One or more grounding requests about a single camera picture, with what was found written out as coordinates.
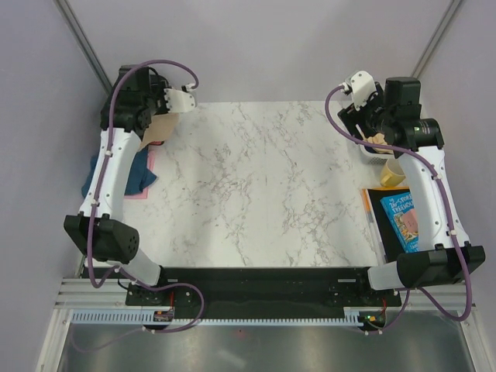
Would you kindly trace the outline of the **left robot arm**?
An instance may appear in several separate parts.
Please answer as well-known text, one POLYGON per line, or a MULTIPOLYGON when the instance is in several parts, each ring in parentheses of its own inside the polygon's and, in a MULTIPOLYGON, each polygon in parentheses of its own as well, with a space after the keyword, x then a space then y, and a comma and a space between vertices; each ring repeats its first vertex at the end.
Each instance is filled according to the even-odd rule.
POLYGON ((101 110, 101 142, 88 192, 79 211, 67 215, 64 230, 85 256, 91 284, 100 288, 109 274, 122 273, 144 285, 143 296, 161 305, 170 286, 160 267, 140 249, 139 232, 123 222, 129 173, 153 115, 164 101, 165 81, 149 64, 122 66, 101 110), (108 264, 95 275, 95 263, 108 264))

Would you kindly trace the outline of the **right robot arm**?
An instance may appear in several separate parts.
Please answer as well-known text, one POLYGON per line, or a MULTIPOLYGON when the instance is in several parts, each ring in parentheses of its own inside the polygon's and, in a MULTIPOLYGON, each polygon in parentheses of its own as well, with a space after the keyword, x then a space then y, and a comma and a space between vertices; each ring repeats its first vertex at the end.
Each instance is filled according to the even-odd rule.
POLYGON ((384 135, 383 147, 392 149, 405 172, 419 223, 417 252, 370 268, 369 278, 355 285, 356 299, 372 305, 386 289, 467 283, 486 256, 482 246, 472 245, 457 215, 439 123, 421 117, 420 81, 390 77, 380 85, 358 71, 343 82, 342 90, 352 103, 339 112, 339 119, 359 144, 384 135))

